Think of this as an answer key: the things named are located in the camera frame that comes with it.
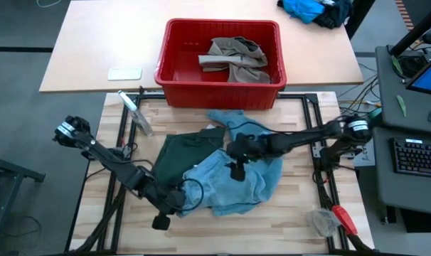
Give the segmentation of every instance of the beige cloth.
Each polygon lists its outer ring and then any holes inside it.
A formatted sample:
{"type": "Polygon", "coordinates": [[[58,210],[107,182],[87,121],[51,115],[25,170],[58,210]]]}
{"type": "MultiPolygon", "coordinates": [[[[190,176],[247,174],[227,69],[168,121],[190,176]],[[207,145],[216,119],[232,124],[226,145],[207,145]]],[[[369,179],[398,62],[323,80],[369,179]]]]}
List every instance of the beige cloth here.
{"type": "Polygon", "coordinates": [[[204,72],[229,68],[228,82],[270,83],[270,76],[259,69],[267,59],[255,42],[243,37],[213,38],[212,42],[208,55],[198,57],[204,72]]]}

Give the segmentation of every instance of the desk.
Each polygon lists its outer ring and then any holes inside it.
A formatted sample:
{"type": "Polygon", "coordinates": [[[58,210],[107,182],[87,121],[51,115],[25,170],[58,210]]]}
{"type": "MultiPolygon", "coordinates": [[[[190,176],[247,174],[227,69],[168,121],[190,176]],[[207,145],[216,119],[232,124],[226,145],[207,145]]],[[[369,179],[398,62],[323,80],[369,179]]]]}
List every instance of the desk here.
{"type": "MultiPolygon", "coordinates": [[[[324,122],[339,116],[334,92],[319,92],[318,96],[324,122]]],[[[107,95],[97,133],[97,140],[106,147],[116,143],[122,108],[123,104],[116,94],[107,95]]],[[[166,134],[195,132],[209,123],[216,124],[206,117],[207,110],[171,108],[165,100],[142,100],[140,109],[151,122],[155,135],[148,138],[137,132],[135,142],[139,148],[133,159],[155,161],[166,134]]],[[[270,110],[249,111],[246,114],[271,129],[301,130],[306,127],[301,100],[276,100],[270,110]]],[[[225,137],[225,145],[227,142],[228,136],[225,137]]],[[[351,165],[348,160],[343,160],[341,164],[351,165]]],[[[100,163],[93,162],[88,174],[101,168],[100,163]]],[[[319,207],[316,185],[311,179],[313,170],[309,147],[293,149],[284,156],[282,179],[268,202],[245,215],[215,218],[208,209],[200,209],[182,219],[172,216],[167,231],[153,230],[151,223],[157,210],[147,200],[138,200],[128,194],[118,253],[327,252],[325,239],[318,238],[305,220],[309,211],[319,207]]],[[[371,232],[355,172],[339,169],[334,175],[342,206],[351,214],[361,239],[372,247],[371,232]]],[[[86,182],[70,249],[82,245],[100,220],[109,176],[109,172],[105,171],[86,182]]]]}
{"type": "MultiPolygon", "coordinates": [[[[388,140],[409,138],[431,141],[431,135],[417,132],[400,132],[390,128],[375,127],[373,144],[377,168],[378,197],[387,206],[413,210],[413,217],[402,212],[405,227],[409,233],[431,232],[431,178],[394,172],[393,158],[388,140]]],[[[394,219],[387,213],[388,219],[394,219]]]]}
{"type": "Polygon", "coordinates": [[[172,18],[273,20],[280,25],[289,86],[361,84],[345,29],[305,25],[276,0],[71,1],[41,92],[161,89],[154,71],[172,18]],[[139,66],[140,80],[108,81],[110,68],[139,66]]]}
{"type": "MultiPolygon", "coordinates": [[[[419,55],[413,51],[403,54],[419,55]]],[[[376,48],[376,61],[383,123],[399,129],[431,132],[431,123],[427,120],[431,111],[431,95],[405,88],[406,84],[402,83],[402,78],[394,72],[391,55],[386,47],[376,48]],[[407,117],[403,116],[395,98],[397,95],[403,98],[407,106],[407,117]]]]}

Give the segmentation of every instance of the clear plastic bag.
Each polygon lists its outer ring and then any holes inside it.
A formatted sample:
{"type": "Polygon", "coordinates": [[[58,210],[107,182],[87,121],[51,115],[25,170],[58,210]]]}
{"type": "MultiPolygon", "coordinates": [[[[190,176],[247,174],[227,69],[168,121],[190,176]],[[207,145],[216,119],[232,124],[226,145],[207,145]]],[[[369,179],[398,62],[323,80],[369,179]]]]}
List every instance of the clear plastic bag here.
{"type": "Polygon", "coordinates": [[[336,234],[340,221],[331,210],[318,208],[306,216],[307,224],[322,237],[328,238],[336,234]]]}

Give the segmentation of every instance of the red plastic bin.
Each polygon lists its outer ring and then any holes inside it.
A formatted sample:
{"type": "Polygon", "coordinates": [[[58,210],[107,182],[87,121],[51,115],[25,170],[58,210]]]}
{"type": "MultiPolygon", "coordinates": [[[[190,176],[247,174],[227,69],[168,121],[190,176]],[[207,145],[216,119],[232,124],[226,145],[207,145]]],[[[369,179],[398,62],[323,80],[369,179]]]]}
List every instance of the red plastic bin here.
{"type": "Polygon", "coordinates": [[[279,24],[175,18],[168,21],[155,80],[172,107],[266,110],[274,104],[285,75],[279,24]],[[228,70],[203,72],[198,55],[207,54],[212,38],[242,36],[258,44],[267,57],[262,70],[270,84],[227,82],[228,70]]]}

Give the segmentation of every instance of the red handle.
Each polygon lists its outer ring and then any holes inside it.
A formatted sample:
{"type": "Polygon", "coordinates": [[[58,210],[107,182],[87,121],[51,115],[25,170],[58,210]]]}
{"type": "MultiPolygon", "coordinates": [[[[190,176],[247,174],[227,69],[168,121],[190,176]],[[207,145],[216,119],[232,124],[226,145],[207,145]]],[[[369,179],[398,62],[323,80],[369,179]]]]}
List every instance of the red handle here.
{"type": "Polygon", "coordinates": [[[350,215],[346,212],[346,210],[342,206],[333,206],[332,211],[342,223],[343,227],[346,230],[347,235],[357,235],[358,231],[355,227],[355,224],[351,220],[350,215]]]}

